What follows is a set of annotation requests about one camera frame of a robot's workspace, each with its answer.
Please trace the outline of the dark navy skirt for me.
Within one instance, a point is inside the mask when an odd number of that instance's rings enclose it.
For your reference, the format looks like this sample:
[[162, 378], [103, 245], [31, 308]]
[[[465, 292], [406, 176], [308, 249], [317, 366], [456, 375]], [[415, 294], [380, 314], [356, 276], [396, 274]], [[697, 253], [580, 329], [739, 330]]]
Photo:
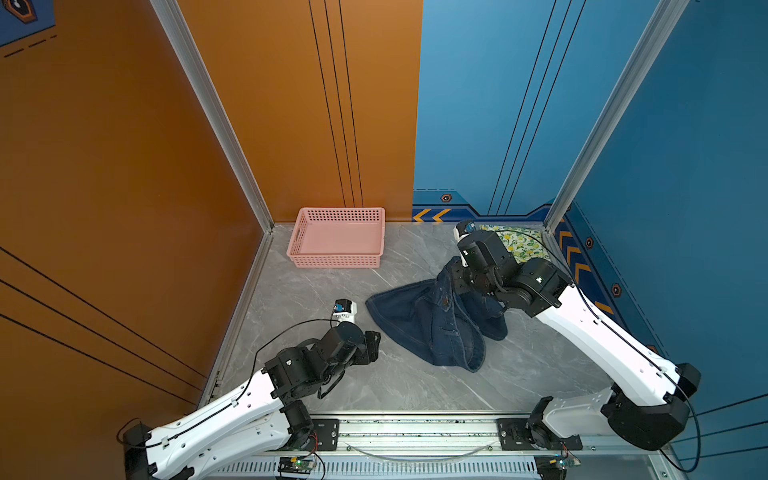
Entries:
[[486, 339], [508, 335], [505, 309], [475, 290], [460, 293], [455, 256], [433, 279], [407, 284], [369, 297], [366, 308], [390, 339], [435, 366], [478, 371], [486, 358]]

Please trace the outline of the lemon print skirt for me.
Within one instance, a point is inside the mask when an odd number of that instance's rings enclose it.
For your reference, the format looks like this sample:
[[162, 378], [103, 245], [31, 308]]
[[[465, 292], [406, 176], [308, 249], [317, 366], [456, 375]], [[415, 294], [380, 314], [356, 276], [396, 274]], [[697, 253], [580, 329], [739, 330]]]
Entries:
[[545, 248], [542, 234], [537, 230], [483, 224], [479, 226], [479, 229], [496, 232], [505, 248], [513, 254], [518, 263], [525, 263], [533, 258], [552, 259], [551, 254]]

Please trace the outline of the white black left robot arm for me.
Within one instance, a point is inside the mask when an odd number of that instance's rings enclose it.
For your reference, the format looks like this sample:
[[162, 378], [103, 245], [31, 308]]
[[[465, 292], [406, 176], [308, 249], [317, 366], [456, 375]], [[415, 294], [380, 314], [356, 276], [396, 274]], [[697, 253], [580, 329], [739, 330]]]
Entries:
[[379, 356], [381, 335], [340, 321], [320, 338], [284, 348], [229, 393], [169, 424], [132, 423], [120, 440], [128, 479], [205, 479], [246, 457], [312, 443], [303, 402], [323, 397], [351, 366]]

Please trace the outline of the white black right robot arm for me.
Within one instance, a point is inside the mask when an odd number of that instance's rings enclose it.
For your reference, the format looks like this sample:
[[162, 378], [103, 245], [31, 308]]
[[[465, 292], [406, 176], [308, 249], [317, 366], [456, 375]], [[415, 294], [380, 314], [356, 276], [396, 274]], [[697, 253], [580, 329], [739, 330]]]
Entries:
[[461, 263], [453, 275], [461, 292], [475, 291], [524, 312], [559, 332], [612, 380], [597, 393], [542, 398], [525, 431], [537, 449], [572, 447], [581, 436], [617, 436], [656, 451], [682, 433], [693, 412], [691, 397], [701, 374], [674, 364], [632, 335], [589, 301], [575, 280], [541, 257], [518, 262], [495, 231], [470, 220], [456, 225]]

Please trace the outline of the pink perforated plastic basket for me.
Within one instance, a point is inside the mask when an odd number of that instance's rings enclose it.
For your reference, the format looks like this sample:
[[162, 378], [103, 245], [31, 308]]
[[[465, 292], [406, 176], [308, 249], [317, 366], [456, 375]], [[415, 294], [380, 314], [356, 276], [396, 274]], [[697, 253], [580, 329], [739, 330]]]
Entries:
[[287, 255], [298, 268], [375, 269], [384, 252], [382, 207], [299, 210]]

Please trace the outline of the green circuit board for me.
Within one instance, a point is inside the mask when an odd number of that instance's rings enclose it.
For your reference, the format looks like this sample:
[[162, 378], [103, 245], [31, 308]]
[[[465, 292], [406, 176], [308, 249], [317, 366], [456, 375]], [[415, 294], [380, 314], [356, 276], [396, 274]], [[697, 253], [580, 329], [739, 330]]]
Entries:
[[309, 479], [318, 472], [319, 462], [314, 456], [282, 456], [276, 468], [278, 479]]

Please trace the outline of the right circuit board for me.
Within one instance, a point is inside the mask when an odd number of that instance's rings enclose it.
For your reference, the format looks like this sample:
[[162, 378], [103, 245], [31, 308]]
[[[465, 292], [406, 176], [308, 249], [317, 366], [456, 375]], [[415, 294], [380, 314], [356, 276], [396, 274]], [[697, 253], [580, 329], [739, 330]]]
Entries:
[[542, 480], [566, 480], [571, 468], [582, 465], [581, 460], [574, 456], [536, 456], [534, 460]]

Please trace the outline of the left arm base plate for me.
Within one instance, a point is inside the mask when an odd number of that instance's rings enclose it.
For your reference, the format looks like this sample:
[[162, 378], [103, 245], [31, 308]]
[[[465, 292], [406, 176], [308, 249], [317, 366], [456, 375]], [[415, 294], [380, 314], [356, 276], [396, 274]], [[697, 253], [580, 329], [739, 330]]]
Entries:
[[313, 427], [301, 446], [305, 451], [336, 451], [338, 448], [340, 420], [338, 418], [313, 417]]

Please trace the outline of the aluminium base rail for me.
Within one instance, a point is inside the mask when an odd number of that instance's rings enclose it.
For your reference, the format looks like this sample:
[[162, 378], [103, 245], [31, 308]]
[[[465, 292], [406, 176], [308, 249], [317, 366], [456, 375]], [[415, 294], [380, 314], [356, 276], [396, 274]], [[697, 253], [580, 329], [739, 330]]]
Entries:
[[282, 456], [314, 456], [319, 472], [309, 479], [541, 479], [536, 456], [574, 456], [582, 465], [567, 479], [682, 479], [658, 452], [646, 452], [615, 436], [581, 436], [580, 451], [503, 451], [496, 420], [519, 415], [351, 414], [340, 420], [336, 451], [302, 448], [252, 454], [205, 479], [278, 479]]

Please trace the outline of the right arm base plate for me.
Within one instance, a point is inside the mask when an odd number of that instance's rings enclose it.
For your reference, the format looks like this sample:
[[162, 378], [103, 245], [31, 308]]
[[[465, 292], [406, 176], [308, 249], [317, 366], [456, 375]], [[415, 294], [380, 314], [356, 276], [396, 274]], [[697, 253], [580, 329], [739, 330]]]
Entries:
[[496, 420], [497, 434], [503, 451], [580, 451], [579, 435], [558, 437], [541, 423], [530, 425], [527, 419], [510, 417]]

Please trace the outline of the aluminium left corner post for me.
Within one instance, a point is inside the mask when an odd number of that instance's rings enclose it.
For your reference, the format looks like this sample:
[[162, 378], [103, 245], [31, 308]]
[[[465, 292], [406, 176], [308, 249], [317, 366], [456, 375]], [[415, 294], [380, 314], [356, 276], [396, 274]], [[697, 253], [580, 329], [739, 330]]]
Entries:
[[177, 1], [171, 0], [151, 0], [150, 4], [254, 216], [262, 230], [266, 234], [271, 234], [274, 230], [274, 220], [182, 13], [181, 6]]

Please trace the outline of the aluminium corner post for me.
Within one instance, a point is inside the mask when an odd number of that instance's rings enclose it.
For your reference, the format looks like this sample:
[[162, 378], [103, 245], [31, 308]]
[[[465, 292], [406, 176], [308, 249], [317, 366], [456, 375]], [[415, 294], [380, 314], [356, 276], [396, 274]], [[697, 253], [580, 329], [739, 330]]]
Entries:
[[151, 0], [150, 4], [254, 216], [262, 230], [266, 234], [271, 234], [274, 230], [274, 220], [182, 13], [181, 6], [177, 1], [171, 0]]
[[547, 214], [543, 228], [553, 233], [598, 160], [669, 36], [689, 5], [688, 0], [659, 1], [614, 85], [597, 121]]

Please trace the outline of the aluminium right corner post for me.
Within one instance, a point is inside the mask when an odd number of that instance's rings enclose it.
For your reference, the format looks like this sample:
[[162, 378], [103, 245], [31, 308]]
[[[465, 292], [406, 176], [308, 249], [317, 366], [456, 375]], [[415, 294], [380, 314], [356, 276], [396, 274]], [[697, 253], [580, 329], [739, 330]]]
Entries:
[[553, 233], [598, 160], [669, 36], [689, 5], [688, 0], [659, 1], [614, 85], [597, 121], [547, 214], [543, 228]]

